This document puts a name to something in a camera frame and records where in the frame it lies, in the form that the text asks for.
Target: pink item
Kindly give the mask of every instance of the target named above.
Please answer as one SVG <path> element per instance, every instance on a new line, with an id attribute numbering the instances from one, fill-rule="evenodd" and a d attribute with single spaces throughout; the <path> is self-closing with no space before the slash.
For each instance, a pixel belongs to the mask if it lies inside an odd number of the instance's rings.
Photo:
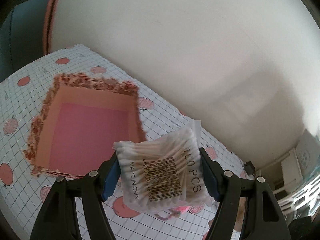
<path id="1" fill-rule="evenodd" d="M 42 203 L 45 201 L 45 199 L 47 198 L 47 195 L 50 191 L 52 187 L 51 186 L 44 186 L 41 190 L 40 190 L 40 198 Z"/>
<path id="2" fill-rule="evenodd" d="M 179 112 L 180 112 L 180 114 L 182 114 L 182 115 L 184 115 L 184 116 L 187 116 L 185 112 L 180 111 L 180 110 L 179 110 Z"/>
<path id="3" fill-rule="evenodd" d="M 161 221 L 167 221 L 170 218 L 177 218 L 179 216 L 181 216 L 181 214 L 185 211 L 187 211 L 190 207 L 189 206 L 181 206 L 181 207 L 175 207 L 175 208 L 169 208 L 169 211 L 171 212 L 171 214 L 167 217 L 162 217 L 158 214 L 155 214 L 155 217 L 158 218 Z"/>
<path id="4" fill-rule="evenodd" d="M 43 55 L 48 54 L 48 33 L 50 28 L 50 16 L 52 15 L 52 8 L 55 0 L 48 0 L 47 8 L 44 14 L 44 24 L 42 32 L 42 46 L 43 46 Z"/>
<path id="5" fill-rule="evenodd" d="M 139 107 L 146 110 L 152 110 L 154 107 L 154 103 L 148 98 L 138 98 L 138 102 L 139 102 Z"/>
<path id="6" fill-rule="evenodd" d="M 64 58 L 59 58 L 59 59 L 57 59 L 57 61 L 56 61 L 57 64 L 61 64 L 61 65 L 67 64 L 67 63 L 69 63 L 69 62 L 70 62 L 70 59 L 68 59 L 68 58 L 66 58 L 66 57 L 64 57 Z"/>
<path id="7" fill-rule="evenodd" d="M 191 214 L 198 214 L 198 213 L 200 213 L 202 210 L 204 209 L 204 204 L 202 204 L 202 205 L 200 205 L 200 206 L 192 206 L 192 207 L 190 207 L 189 208 L 189 212 L 191 213 Z"/>
<path id="8" fill-rule="evenodd" d="M 13 134 L 16 131 L 17 127 L 18 127 L 18 120 L 13 116 L 11 119 L 9 119 L 5 123 L 3 127 L 3 132 L 5 135 Z"/>
<path id="9" fill-rule="evenodd" d="M 0 165 L 0 179 L 6 186 L 10 186 L 13 182 L 12 169 L 6 163 Z"/>
<path id="10" fill-rule="evenodd" d="M 216 151 L 212 148 L 212 147 L 208 147 L 205 149 L 205 151 L 207 152 L 208 156 L 214 160 L 217 157 L 217 153 Z"/>
<path id="11" fill-rule="evenodd" d="M 113 143 L 129 138 L 128 126 L 127 111 L 62 103 L 49 169 L 83 176 L 98 169 L 113 155 Z"/>
<path id="12" fill-rule="evenodd" d="M 48 53 L 51 53 L 51 39 L 52 39 L 52 30 L 53 30 L 53 24 L 54 24 L 54 15 L 55 12 L 57 10 L 57 4 L 58 4 L 58 0 L 54 0 L 53 1 L 53 6 L 52 6 L 52 10 L 51 10 L 51 21 L 49 22 L 49 27 L 48 27 Z"/>
<path id="13" fill-rule="evenodd" d="M 104 67 L 101 66 L 96 66 L 96 67 L 92 67 L 90 70 L 93 74 L 103 74 L 105 73 L 107 70 Z"/>
<path id="14" fill-rule="evenodd" d="M 29 82 L 30 82 L 29 76 L 23 77 L 18 81 L 18 86 L 23 87 L 23 86 L 27 85 Z"/>
<path id="15" fill-rule="evenodd" d="M 137 99 L 138 87 L 127 81 L 55 76 L 23 151 L 31 173 L 81 178 L 110 159 L 113 142 L 145 141 Z"/>
<path id="16" fill-rule="evenodd" d="M 123 203 L 123 196 L 120 198 L 117 198 L 114 203 L 113 203 L 113 211 L 118 215 L 119 217 L 122 218 L 133 218 L 138 216 L 140 213 L 136 212 L 130 208 L 128 208 L 124 203 Z"/>
<path id="17" fill-rule="evenodd" d="M 208 234 L 209 232 L 206 232 L 205 233 L 205 235 L 202 237 L 202 240 L 205 240 L 205 238 L 207 237 L 207 234 Z"/>

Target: cardboard box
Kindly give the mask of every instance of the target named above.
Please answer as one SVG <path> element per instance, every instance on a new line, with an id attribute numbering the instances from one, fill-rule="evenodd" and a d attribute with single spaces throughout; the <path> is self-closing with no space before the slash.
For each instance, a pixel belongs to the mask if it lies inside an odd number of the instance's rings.
<path id="1" fill-rule="evenodd" d="M 24 151 L 32 173 L 79 178 L 110 159 L 114 142 L 145 141 L 137 92 L 129 81 L 56 76 Z"/>

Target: plastic bag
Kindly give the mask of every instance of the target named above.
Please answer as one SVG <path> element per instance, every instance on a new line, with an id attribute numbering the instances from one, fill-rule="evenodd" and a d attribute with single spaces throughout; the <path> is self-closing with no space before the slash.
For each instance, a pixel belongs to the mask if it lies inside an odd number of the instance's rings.
<path id="1" fill-rule="evenodd" d="M 195 121 L 155 141 L 114 143 L 123 200 L 137 212 L 211 203 L 204 185 Z"/>

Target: pink fruit print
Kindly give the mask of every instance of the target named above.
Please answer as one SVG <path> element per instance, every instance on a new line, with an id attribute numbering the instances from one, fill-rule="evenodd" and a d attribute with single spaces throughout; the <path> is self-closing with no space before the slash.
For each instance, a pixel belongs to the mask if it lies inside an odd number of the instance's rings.
<path id="1" fill-rule="evenodd" d="M 101 66 L 92 67 L 90 70 L 93 74 L 103 74 L 107 71 L 105 67 Z"/>
<path id="2" fill-rule="evenodd" d="M 188 211 L 191 213 L 191 214 L 198 214 L 200 213 L 202 210 L 204 209 L 204 204 L 200 205 L 200 206 L 192 206 L 192 207 L 189 207 Z"/>
<path id="3" fill-rule="evenodd" d="M 139 107 L 146 110 L 152 110 L 155 104 L 148 98 L 138 98 Z"/>
<path id="4" fill-rule="evenodd" d="M 116 85 L 116 84 L 117 84 L 117 80 L 116 80 L 116 79 L 114 79 L 114 78 L 108 78 L 108 79 L 105 79 L 105 80 L 104 80 L 104 82 L 105 82 L 106 84 L 108 84 L 108 85 L 112 85 L 112 86 L 114 86 L 114 85 Z"/>
<path id="5" fill-rule="evenodd" d="M 119 217 L 122 218 L 133 218 L 138 216 L 140 213 L 136 212 L 130 208 L 128 208 L 124 203 L 123 203 L 123 196 L 120 198 L 117 198 L 114 203 L 113 203 L 113 211 L 118 215 Z"/>
<path id="6" fill-rule="evenodd" d="M 0 165 L 0 179 L 6 186 L 10 186 L 13 182 L 12 169 L 6 163 Z"/>
<path id="7" fill-rule="evenodd" d="M 212 160 L 214 160 L 217 157 L 217 153 L 212 147 L 207 147 L 205 151 Z"/>
<path id="8" fill-rule="evenodd" d="M 23 87 L 23 86 L 27 85 L 29 82 L 30 82 L 29 76 L 23 77 L 18 81 L 18 86 Z"/>
<path id="9" fill-rule="evenodd" d="M 203 238 L 202 238 L 202 240 L 205 240 L 205 238 L 207 237 L 207 234 L 208 234 L 209 232 L 206 232 L 205 233 L 205 235 L 203 236 Z"/>
<path id="10" fill-rule="evenodd" d="M 56 61 L 57 64 L 61 64 L 61 65 L 67 64 L 69 62 L 70 62 L 70 59 L 68 59 L 67 57 L 59 58 Z"/>
<path id="11" fill-rule="evenodd" d="M 247 178 L 245 173 L 244 173 L 244 171 L 240 173 L 240 178 L 242 178 L 242 179 L 246 179 Z"/>
<path id="12" fill-rule="evenodd" d="M 45 201 L 49 191 L 51 189 L 51 186 L 44 186 L 41 190 L 40 190 L 40 198 L 42 203 Z"/>
<path id="13" fill-rule="evenodd" d="M 17 127 L 18 127 L 18 120 L 13 116 L 11 119 L 9 119 L 5 123 L 3 127 L 3 132 L 5 135 L 13 134 L 16 131 Z"/>
<path id="14" fill-rule="evenodd" d="M 180 114 L 182 114 L 182 115 L 184 115 L 184 116 L 187 116 L 185 112 L 180 111 L 180 110 L 179 110 L 179 112 L 180 112 Z"/>

